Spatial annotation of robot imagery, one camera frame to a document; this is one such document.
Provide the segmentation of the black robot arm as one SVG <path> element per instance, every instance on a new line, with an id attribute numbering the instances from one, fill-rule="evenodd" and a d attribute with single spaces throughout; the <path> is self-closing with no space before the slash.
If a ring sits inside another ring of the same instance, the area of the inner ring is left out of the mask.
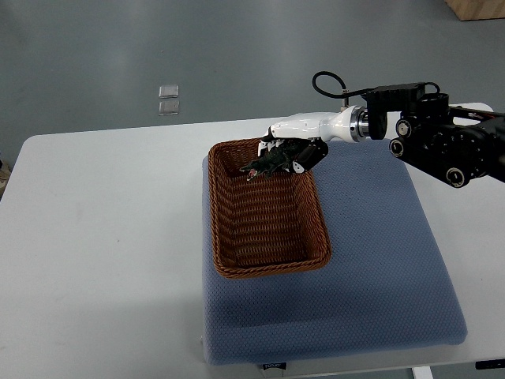
<path id="1" fill-rule="evenodd" d="M 367 89 L 368 135 L 383 139 L 387 114 L 397 111 L 391 154 L 433 178 L 462 188 L 475 178 L 504 181 L 504 114 L 451 106 L 434 83 L 418 82 Z"/>

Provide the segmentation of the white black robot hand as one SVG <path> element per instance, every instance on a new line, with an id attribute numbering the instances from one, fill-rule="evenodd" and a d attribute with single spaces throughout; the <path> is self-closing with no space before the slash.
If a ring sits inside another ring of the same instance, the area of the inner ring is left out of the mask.
<path id="1" fill-rule="evenodd" d="M 327 142 L 340 139 L 361 142 L 370 136 L 368 112 L 364 107 L 350 106 L 340 112 L 299 113 L 283 118 L 269 126 L 260 138 L 257 155 L 269 156 L 272 151 L 286 151 L 296 144 L 287 164 L 281 168 L 301 174 L 316 166 L 327 154 Z"/>

